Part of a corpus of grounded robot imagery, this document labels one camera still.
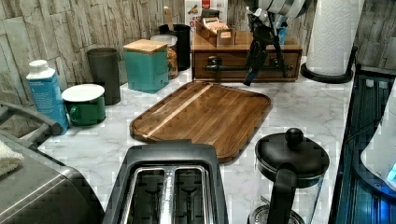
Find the white lid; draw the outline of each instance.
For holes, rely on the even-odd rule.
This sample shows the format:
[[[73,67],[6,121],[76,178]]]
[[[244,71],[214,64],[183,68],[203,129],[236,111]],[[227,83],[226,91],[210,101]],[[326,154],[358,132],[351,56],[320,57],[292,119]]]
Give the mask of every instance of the white lid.
[[[49,68],[49,64],[45,60],[37,60],[29,63],[29,70],[31,73],[44,72]]]
[[[154,35],[150,38],[153,41],[164,42],[168,45],[168,47],[172,47],[177,42],[177,37],[174,35]]]
[[[105,93],[105,88],[95,84],[82,84],[70,87],[62,93],[68,102],[86,102],[94,100]]]

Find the kitchen counter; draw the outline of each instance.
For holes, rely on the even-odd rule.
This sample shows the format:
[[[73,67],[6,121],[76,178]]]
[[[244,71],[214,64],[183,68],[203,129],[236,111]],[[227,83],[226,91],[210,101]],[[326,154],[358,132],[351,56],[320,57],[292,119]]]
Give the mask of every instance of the kitchen counter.
[[[179,72],[176,79],[158,91],[148,94],[121,86],[121,102],[106,107],[106,119],[90,127],[70,127],[65,135],[52,136],[39,149],[55,159],[79,170],[88,180],[106,209],[114,182],[131,146],[146,144],[133,139],[129,124],[137,116],[164,97],[191,81],[191,70]],[[255,153],[258,140],[271,133],[283,133],[290,127],[300,128],[306,137],[319,143],[330,156],[312,223],[327,223],[332,203],[332,191],[344,136],[352,82],[347,84],[318,83],[299,76],[296,82],[224,83],[247,91],[266,94],[273,108],[251,141],[233,161],[222,164],[220,170],[231,224],[246,223],[253,186]]]

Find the wooden cutting board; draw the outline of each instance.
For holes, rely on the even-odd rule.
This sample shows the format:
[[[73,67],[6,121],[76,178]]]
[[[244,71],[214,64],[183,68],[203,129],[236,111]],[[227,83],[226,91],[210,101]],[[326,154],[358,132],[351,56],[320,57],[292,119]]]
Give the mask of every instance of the wooden cutting board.
[[[144,141],[190,139],[215,147],[219,162],[230,161],[271,110],[263,94],[218,84],[190,82],[130,124]]]

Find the wood plank wall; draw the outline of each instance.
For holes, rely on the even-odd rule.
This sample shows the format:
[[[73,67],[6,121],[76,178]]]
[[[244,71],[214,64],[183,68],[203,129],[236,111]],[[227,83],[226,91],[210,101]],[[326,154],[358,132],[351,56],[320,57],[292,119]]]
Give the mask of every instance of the wood plank wall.
[[[59,72],[62,90],[92,81],[86,52],[99,47],[119,51],[120,76],[125,82],[122,46],[158,34],[163,6],[173,9],[174,23],[184,23],[184,0],[1,0],[0,100],[34,105],[25,78],[33,60],[47,60]],[[288,35],[304,54],[315,8],[311,4],[305,15],[290,21]],[[244,0],[228,1],[227,23],[248,30]],[[396,69],[395,26],[395,1],[366,0],[355,41],[359,62]]]

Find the toaster slot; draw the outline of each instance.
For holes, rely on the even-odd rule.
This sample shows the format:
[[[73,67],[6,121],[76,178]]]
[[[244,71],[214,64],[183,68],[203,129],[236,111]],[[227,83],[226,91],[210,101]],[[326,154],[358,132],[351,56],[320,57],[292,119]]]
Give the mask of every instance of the toaster slot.
[[[163,179],[161,169],[138,169],[134,173],[120,223],[160,223]]]
[[[205,220],[205,170],[177,169],[174,220],[179,224],[202,224]]]

